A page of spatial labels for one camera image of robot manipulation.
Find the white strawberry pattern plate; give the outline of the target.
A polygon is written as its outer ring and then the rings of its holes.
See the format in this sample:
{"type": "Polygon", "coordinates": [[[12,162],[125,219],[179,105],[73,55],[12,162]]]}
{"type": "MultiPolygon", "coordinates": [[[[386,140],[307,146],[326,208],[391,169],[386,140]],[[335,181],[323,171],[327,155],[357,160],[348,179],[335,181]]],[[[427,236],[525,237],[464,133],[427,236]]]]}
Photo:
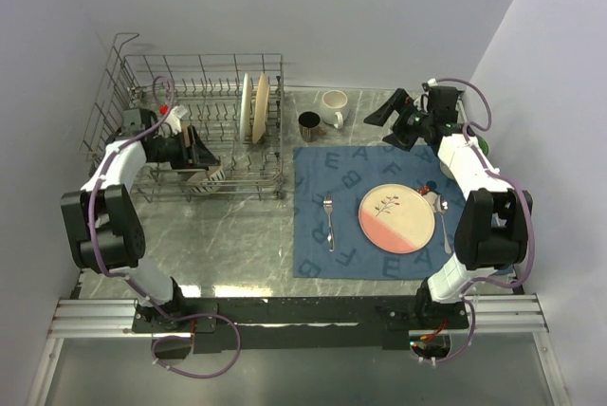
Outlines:
{"type": "Polygon", "coordinates": [[[250,103],[252,97],[252,85],[250,75],[246,73],[243,80],[243,89],[240,103],[239,116],[239,141],[245,143],[249,132],[250,103]]]}

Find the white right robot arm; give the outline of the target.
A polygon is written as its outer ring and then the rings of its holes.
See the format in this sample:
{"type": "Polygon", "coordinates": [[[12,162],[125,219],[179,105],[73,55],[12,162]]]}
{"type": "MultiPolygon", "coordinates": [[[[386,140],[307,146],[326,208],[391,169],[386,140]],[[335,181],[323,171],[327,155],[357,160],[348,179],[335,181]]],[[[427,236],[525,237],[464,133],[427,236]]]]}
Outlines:
{"type": "Polygon", "coordinates": [[[394,117],[383,140],[398,149],[409,151],[424,140],[466,200],[453,255],[415,294],[415,319],[429,329],[465,313],[466,292],[479,283],[520,286],[520,281],[507,284],[495,275],[520,263],[531,267],[535,256],[532,196],[489,163],[476,134],[488,128],[464,120],[458,112],[461,84],[463,80],[455,78],[429,80],[418,99],[398,88],[364,120],[382,126],[394,117]]]}

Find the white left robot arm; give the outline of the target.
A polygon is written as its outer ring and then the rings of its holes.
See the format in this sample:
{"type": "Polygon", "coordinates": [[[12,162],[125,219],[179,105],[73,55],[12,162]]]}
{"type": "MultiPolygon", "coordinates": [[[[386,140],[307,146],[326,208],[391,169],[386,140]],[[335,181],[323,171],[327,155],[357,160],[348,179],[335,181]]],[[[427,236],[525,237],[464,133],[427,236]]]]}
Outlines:
{"type": "Polygon", "coordinates": [[[225,178],[214,156],[187,122],[187,110],[129,109],[104,149],[93,175],[61,199],[68,244],[77,267],[124,281],[138,296],[138,314],[165,331],[180,330],[188,308],[176,280],[145,259],[146,240],[130,192],[139,171],[167,163],[197,194],[219,189],[225,178]]]}

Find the beige plate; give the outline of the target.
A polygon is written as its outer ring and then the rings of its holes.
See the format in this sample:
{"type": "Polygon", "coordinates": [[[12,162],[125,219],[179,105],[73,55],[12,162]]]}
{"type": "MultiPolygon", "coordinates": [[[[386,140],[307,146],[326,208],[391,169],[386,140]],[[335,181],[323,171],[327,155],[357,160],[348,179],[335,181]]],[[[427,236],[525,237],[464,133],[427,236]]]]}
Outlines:
{"type": "Polygon", "coordinates": [[[251,131],[251,141],[253,144],[258,143],[266,131],[269,90],[270,85],[267,74],[262,73],[258,81],[254,104],[254,117],[251,131]]]}

